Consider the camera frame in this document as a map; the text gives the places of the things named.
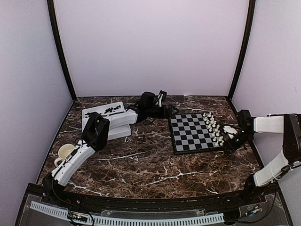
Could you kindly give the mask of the black grey chessboard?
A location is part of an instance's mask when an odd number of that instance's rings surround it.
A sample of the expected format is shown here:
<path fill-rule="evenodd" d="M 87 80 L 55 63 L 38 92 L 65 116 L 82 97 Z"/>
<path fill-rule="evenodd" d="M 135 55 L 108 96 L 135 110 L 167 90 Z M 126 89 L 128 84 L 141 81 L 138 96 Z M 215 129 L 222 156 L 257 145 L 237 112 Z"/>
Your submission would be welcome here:
<path fill-rule="evenodd" d="M 225 141 L 223 147 L 207 147 L 202 113 L 175 114 L 168 122 L 175 155 L 219 151 L 225 147 Z"/>

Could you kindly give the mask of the white plastic tray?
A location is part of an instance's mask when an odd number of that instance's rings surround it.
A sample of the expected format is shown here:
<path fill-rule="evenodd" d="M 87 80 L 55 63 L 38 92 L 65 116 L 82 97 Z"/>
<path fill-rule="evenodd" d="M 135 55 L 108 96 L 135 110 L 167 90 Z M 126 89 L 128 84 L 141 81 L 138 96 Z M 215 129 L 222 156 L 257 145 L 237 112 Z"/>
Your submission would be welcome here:
<path fill-rule="evenodd" d="M 121 107 L 115 112 L 104 114 L 107 108 L 116 107 L 118 105 L 121 105 Z M 103 118 L 110 121 L 108 141 L 131 135 L 131 128 L 129 122 L 127 122 L 128 120 L 126 119 L 127 116 L 122 101 L 82 110 L 82 131 L 84 130 L 84 127 L 89 119 L 89 117 L 87 117 L 85 114 L 94 112 L 100 114 Z"/>

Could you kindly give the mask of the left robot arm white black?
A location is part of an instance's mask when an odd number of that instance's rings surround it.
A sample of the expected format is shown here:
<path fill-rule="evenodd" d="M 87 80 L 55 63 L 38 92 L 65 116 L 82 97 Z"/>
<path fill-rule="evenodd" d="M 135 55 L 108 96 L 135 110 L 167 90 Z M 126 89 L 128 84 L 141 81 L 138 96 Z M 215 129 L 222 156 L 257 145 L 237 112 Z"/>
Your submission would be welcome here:
<path fill-rule="evenodd" d="M 49 189 L 48 198 L 56 205 L 66 202 L 64 189 L 78 168 L 94 153 L 105 148 L 109 135 L 118 128 L 140 123 L 147 118 L 168 119 L 179 112 L 173 105 L 165 105 L 167 93 L 160 91 L 158 95 L 144 92 L 140 99 L 127 107 L 123 102 L 115 102 L 83 110 L 83 130 L 78 143 L 71 153 L 67 154 L 54 170 L 42 180 Z"/>

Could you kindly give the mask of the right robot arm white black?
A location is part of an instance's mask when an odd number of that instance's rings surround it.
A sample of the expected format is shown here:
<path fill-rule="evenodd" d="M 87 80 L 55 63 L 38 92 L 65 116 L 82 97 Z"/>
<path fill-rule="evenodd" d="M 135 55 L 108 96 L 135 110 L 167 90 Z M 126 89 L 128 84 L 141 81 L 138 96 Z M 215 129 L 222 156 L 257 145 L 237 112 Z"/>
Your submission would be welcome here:
<path fill-rule="evenodd" d="M 258 188 L 280 180 L 289 171 L 301 165 L 301 116 L 297 113 L 269 114 L 252 117 L 249 110 L 237 113 L 238 128 L 223 125 L 222 132 L 227 137 L 225 145 L 235 151 L 252 141 L 258 144 L 260 154 L 263 149 L 274 154 L 274 158 L 256 173 L 249 176 L 240 193 L 240 200 L 250 204 L 258 197 Z"/>

